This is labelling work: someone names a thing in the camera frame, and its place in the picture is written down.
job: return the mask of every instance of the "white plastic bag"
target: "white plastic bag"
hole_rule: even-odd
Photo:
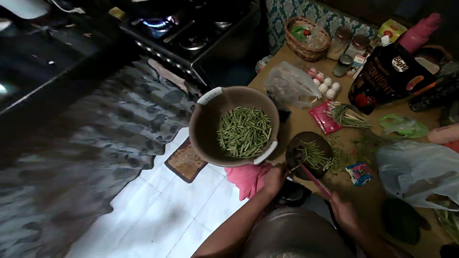
[[[449,209],[426,200],[432,194],[459,204],[459,153],[433,143],[402,141],[375,153],[379,176],[389,195],[412,206]]]
[[[307,73],[285,61],[271,69],[263,83],[280,101],[298,108],[311,107],[322,97]]]

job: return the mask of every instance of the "pink knife handle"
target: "pink knife handle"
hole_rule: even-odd
[[[311,172],[304,165],[301,165],[301,168],[304,170],[304,172],[306,172],[306,174],[308,174],[309,179],[311,179],[311,181],[314,182],[314,184],[317,186],[317,188],[329,200],[331,198],[330,190],[328,190],[328,188],[324,184],[322,184],[322,182],[320,182],[317,178],[315,178],[314,175],[311,174]]]

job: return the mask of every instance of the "floral curtain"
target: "floral curtain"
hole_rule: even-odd
[[[197,96],[143,57],[0,156],[0,257],[63,257],[178,130]],[[14,160],[11,153],[20,153]]]

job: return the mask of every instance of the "doormat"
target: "doormat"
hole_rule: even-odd
[[[196,154],[195,149],[191,146],[190,138],[187,138],[164,164],[183,181],[190,184],[199,171],[207,165],[207,162]]]

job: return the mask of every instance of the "floor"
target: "floor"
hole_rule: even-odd
[[[113,212],[99,217],[66,258],[189,258],[246,203],[223,168],[208,164],[187,184],[164,165],[187,137],[182,128],[155,167],[112,200]]]

